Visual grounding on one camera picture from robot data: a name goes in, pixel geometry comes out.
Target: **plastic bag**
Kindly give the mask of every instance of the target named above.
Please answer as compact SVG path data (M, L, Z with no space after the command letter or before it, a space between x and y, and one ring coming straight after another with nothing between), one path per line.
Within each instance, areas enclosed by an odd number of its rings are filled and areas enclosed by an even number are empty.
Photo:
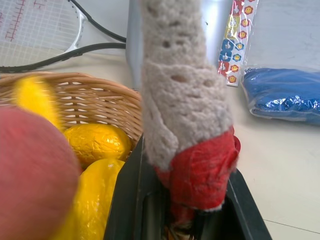
M233 0L218 63L218 72L226 77L229 86L239 84L258 3L259 0Z
M253 115L320 125L320 71L250 67L241 85Z

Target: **wicker basket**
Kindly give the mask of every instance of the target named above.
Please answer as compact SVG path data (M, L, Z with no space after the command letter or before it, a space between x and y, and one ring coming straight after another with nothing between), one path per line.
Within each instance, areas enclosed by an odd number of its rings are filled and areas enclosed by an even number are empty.
M65 129L75 124L104 123L123 129L135 147L142 135L141 96L121 84L83 73L2 74L0 106L13 100L13 85L23 77L42 76L55 90Z

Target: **red ball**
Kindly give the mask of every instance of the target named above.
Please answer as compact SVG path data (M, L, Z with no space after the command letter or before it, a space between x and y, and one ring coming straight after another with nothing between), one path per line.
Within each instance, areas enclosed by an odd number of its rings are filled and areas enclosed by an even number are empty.
M0 107L0 240L47 240L70 210L79 167L49 121Z

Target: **sticker sheet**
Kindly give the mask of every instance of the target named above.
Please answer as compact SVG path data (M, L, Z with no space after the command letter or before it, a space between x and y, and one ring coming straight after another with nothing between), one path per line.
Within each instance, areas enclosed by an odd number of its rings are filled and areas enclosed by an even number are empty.
M219 55L218 72L238 86L259 0L233 0Z

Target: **flower sticker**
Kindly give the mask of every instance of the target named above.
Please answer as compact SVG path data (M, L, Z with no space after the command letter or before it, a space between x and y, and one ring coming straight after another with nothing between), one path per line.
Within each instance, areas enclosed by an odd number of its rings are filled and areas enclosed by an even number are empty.
M229 83L234 84L237 81L237 78L232 75L228 77L228 81Z
M230 70L231 70L233 73L236 73L236 72L239 71L239 67L238 67L237 65L232 65L232 66L230 67Z
M248 27L250 25L250 21L248 19L243 19L241 21L241 26L242 27Z
M249 15L249 14L252 14L254 12L254 8L252 6L246 6L244 8L244 13Z
M239 37L240 39L245 39L245 38L247 37L247 32L246 32L246 31L240 31L240 32L238 33L238 37Z
M236 62L239 62L241 60L241 55L240 54L235 54L233 55L233 58L232 58L234 61Z
M240 51L240 50L243 50L244 48L245 48L245 45L243 44L243 43L237 43L236 45L235 45L235 48L238 50L238 51Z

